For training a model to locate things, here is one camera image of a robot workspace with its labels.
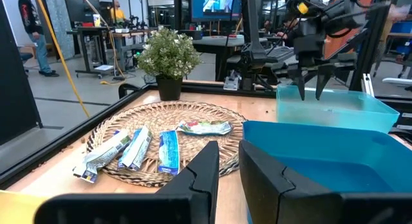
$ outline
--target blue snack wrapper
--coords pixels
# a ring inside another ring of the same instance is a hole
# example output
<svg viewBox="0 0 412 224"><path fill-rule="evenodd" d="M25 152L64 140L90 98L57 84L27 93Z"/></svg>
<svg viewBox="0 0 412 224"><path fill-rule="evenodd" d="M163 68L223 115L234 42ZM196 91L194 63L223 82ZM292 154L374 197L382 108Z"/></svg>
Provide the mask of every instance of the blue snack wrapper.
<svg viewBox="0 0 412 224"><path fill-rule="evenodd" d="M160 133L159 171L176 176L180 169L179 142L176 131Z"/></svg>

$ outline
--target woven wicker tray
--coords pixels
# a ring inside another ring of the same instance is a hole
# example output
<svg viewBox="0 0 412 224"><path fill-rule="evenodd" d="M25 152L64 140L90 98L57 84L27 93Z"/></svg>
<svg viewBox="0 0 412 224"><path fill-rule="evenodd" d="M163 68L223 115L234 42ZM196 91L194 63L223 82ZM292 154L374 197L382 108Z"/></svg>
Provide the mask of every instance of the woven wicker tray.
<svg viewBox="0 0 412 224"><path fill-rule="evenodd" d="M127 129L130 136L146 125L153 134L146 158L138 172L117 169L118 158L110 162L103 172L123 182L147 187L161 187L172 179L170 174L158 172L160 131L173 130L180 121L229 121L233 130L225 136L191 136L178 133L180 169L183 169L205 145L212 140L219 143L220 176L239 168L238 146L243 138L242 123L245 118L229 109L201 102L158 102L137 106L103 121L88 138L88 152L111 138L116 130Z"/></svg>

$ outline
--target person in yellow shirt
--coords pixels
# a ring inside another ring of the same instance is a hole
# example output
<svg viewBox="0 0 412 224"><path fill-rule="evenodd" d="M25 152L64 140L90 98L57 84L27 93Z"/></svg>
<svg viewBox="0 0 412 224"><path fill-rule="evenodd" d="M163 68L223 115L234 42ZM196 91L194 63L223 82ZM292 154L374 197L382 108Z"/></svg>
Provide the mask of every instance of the person in yellow shirt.
<svg viewBox="0 0 412 224"><path fill-rule="evenodd" d="M118 2L118 0L115 0L115 8L116 8L116 22L125 22L127 19L124 16L124 12L120 9L120 3ZM113 20L113 22L115 22L115 15L113 12L113 9L110 10L111 13L111 18Z"/></svg>

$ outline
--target floor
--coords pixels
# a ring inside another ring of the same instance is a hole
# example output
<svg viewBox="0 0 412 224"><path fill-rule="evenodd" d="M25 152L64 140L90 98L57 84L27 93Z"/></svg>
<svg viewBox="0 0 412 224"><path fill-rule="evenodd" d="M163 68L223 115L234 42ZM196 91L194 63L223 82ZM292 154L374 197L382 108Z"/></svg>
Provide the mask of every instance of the floor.
<svg viewBox="0 0 412 224"><path fill-rule="evenodd" d="M214 55L203 53L201 59L203 63L197 66L188 78L191 80L214 80ZM39 75L36 60L32 59L24 65L30 69L28 80L45 128L32 129L7 144L0 146L0 158L2 159L0 173L13 165L14 162L32 154L48 142L87 119L80 104L77 102L77 98L68 82L61 62L57 62L55 58L50 58L49 62L51 68L61 75L60 77L46 78ZM118 100L117 85L101 85L100 80L94 75L81 74L79 78L76 77L75 70L84 69L83 58L73 58L66 61L66 63L77 91L86 104L90 115L102 111ZM405 91L403 88L381 83L385 77L396 77L400 70L401 66L395 63L383 62L380 65L377 76L373 79L375 94L412 96L411 92ZM143 79L144 75L145 73L142 70L132 72L128 76L131 78L128 79L127 82L137 86L143 86L145 84ZM111 78L110 76L106 76L103 80L110 81ZM315 85L316 78L307 84L308 87L315 87ZM329 81L327 88L345 89L345 87L336 80ZM18 149L21 154L19 156L9 154L10 149L13 149L13 151Z"/></svg>

